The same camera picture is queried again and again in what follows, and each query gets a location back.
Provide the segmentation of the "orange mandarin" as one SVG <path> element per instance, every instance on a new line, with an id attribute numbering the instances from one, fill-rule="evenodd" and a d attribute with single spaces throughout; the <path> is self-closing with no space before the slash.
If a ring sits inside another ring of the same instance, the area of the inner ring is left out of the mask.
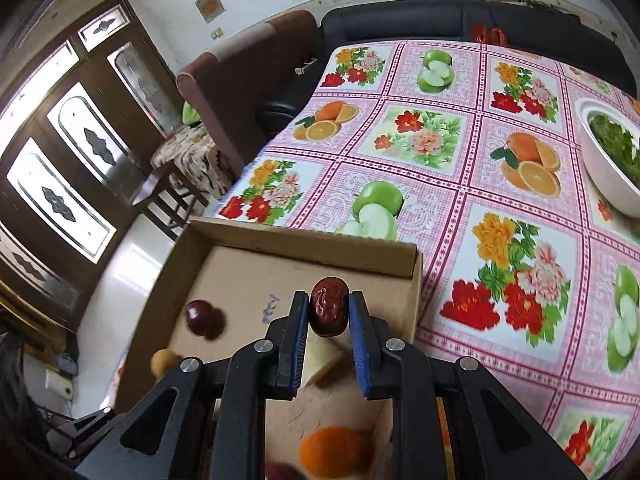
<path id="1" fill-rule="evenodd" d="M 298 457 L 320 479 L 341 479 L 366 472 L 372 462 L 371 437 L 347 427 L 323 427 L 304 437 Z"/>

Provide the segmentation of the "dark red jujube date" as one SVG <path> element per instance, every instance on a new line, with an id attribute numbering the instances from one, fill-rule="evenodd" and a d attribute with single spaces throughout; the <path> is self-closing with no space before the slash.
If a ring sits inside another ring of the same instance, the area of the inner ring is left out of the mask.
<path id="1" fill-rule="evenodd" d="M 309 324 L 318 336 L 340 336 L 349 318 L 347 284 L 334 276 L 322 278 L 311 292 L 310 307 Z"/>

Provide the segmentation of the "tan longan fruit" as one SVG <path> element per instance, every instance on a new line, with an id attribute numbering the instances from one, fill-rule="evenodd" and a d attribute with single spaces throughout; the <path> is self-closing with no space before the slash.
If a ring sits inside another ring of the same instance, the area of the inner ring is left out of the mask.
<path id="1" fill-rule="evenodd" d="M 150 361 L 151 373 L 156 380 L 161 380 L 182 360 L 181 356 L 168 348 L 157 350 Z"/>

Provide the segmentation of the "brown cardboard tray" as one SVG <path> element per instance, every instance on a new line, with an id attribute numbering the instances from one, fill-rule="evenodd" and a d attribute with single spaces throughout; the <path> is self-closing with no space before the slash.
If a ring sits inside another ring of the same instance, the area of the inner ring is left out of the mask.
<path id="1" fill-rule="evenodd" d="M 231 358 L 266 336 L 269 324 L 290 310 L 294 294 L 329 276 L 361 292 L 369 312 L 392 333 L 411 340 L 422 285 L 422 256 L 413 244 L 253 223 L 195 219 L 182 232 L 158 276 L 125 362 L 116 408 L 129 412 L 159 382 L 150 361 L 168 348 L 205 363 Z M 205 300 L 224 311 L 227 324 L 215 340 L 193 335 L 184 308 Z M 390 450 L 390 401 L 360 392 L 354 360 L 343 356 L 316 386 L 291 401 L 266 403 L 265 460 L 297 465 L 304 437 L 323 427 L 347 427 L 371 437 L 372 478 Z"/>

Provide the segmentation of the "wooden side table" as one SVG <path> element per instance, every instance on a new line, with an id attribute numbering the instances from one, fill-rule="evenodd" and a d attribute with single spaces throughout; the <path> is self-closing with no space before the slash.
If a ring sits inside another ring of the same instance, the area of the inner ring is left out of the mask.
<path id="1" fill-rule="evenodd" d="M 194 207 L 208 206 L 205 195 L 170 160 L 152 170 L 131 201 L 132 209 L 175 242 Z"/>

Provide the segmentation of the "pink fruit-print tablecloth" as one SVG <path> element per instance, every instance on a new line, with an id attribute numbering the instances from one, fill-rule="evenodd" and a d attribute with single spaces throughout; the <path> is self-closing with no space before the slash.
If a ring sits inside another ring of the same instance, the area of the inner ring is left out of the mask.
<path id="1" fill-rule="evenodd" d="M 479 359 L 597 479 L 639 435 L 639 225 L 588 177 L 582 99 L 639 117 L 633 96 L 536 54 L 337 47 L 216 216 L 416 245 L 419 346 Z"/>

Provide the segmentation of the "white bowl of greens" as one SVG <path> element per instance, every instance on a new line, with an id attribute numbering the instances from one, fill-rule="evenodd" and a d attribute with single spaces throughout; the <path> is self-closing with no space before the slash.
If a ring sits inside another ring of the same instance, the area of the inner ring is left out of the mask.
<path id="1" fill-rule="evenodd" d="M 625 216 L 639 218 L 639 179 L 625 168 L 623 151 L 639 153 L 639 128 L 612 105 L 579 98 L 573 105 L 582 159 L 598 191 Z"/>

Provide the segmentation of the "black leather sofa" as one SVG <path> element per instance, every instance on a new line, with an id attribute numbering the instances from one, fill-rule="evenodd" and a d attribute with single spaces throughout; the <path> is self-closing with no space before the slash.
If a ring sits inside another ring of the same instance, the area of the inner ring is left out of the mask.
<path id="1" fill-rule="evenodd" d="M 500 29 L 510 48 L 554 58 L 632 96 L 637 93 L 636 80 L 620 48 L 574 14 L 533 2 L 516 6 L 483 0 L 398 0 L 345 6 L 326 14 L 314 34 L 312 57 L 317 63 L 306 74 L 288 77 L 256 106 L 257 125 L 271 139 L 292 122 L 338 47 L 389 39 L 473 42 L 482 27 Z"/>

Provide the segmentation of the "wooden glass-panel door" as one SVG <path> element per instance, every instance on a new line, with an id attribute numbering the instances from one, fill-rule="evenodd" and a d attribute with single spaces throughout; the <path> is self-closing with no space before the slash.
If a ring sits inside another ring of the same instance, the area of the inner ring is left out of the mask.
<path id="1" fill-rule="evenodd" d="M 130 0 L 65 27 L 3 92 L 1 278 L 30 314 L 78 329 L 180 110 Z"/>

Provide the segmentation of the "red item on sofa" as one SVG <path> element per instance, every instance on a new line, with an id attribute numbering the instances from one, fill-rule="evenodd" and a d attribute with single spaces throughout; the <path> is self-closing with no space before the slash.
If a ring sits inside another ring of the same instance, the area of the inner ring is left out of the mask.
<path id="1" fill-rule="evenodd" d="M 472 41 L 477 44 L 491 44 L 492 46 L 506 47 L 506 34 L 499 28 L 489 29 L 483 24 L 474 24 L 472 27 Z"/>

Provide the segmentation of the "small wall plaque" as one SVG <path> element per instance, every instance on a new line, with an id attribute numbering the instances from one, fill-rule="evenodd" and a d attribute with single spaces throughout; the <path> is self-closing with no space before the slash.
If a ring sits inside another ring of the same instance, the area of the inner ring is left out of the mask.
<path id="1" fill-rule="evenodd" d="M 206 23 L 212 22 L 224 13 L 224 5 L 221 0 L 196 0 L 195 5 Z"/>

